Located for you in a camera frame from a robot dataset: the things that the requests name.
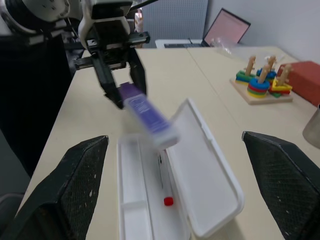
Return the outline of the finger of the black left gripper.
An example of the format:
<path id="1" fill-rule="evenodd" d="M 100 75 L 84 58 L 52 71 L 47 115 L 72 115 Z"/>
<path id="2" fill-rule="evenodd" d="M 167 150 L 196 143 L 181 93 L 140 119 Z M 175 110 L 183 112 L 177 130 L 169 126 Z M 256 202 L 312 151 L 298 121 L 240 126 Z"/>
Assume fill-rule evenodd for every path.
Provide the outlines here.
<path id="1" fill-rule="evenodd" d="M 102 53 L 96 51 L 92 54 L 92 63 L 98 78 L 101 88 L 104 90 L 104 95 L 114 104 L 118 109 L 123 109 L 123 101 L 120 92 L 116 86 L 112 71 L 105 64 Z"/>
<path id="2" fill-rule="evenodd" d="M 147 83 L 144 66 L 135 48 L 128 50 L 128 63 L 130 66 L 130 77 L 133 84 L 145 95 L 147 95 Z"/>

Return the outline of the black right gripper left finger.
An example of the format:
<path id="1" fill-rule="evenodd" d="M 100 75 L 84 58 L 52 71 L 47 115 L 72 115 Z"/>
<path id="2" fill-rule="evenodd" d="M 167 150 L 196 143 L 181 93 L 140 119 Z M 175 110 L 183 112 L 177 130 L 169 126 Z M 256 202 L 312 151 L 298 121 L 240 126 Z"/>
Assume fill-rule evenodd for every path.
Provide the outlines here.
<path id="1" fill-rule="evenodd" d="M 78 143 L 33 190 L 2 240 L 84 240 L 97 204 L 109 138 Z"/>

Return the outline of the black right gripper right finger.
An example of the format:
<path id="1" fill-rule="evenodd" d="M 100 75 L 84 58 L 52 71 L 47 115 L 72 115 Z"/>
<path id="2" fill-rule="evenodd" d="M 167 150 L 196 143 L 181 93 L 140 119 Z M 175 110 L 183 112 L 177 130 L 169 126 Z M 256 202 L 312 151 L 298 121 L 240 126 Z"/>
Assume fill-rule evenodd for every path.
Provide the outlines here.
<path id="1" fill-rule="evenodd" d="M 294 143 L 244 131 L 260 194 L 286 240 L 320 238 L 320 169 Z"/>

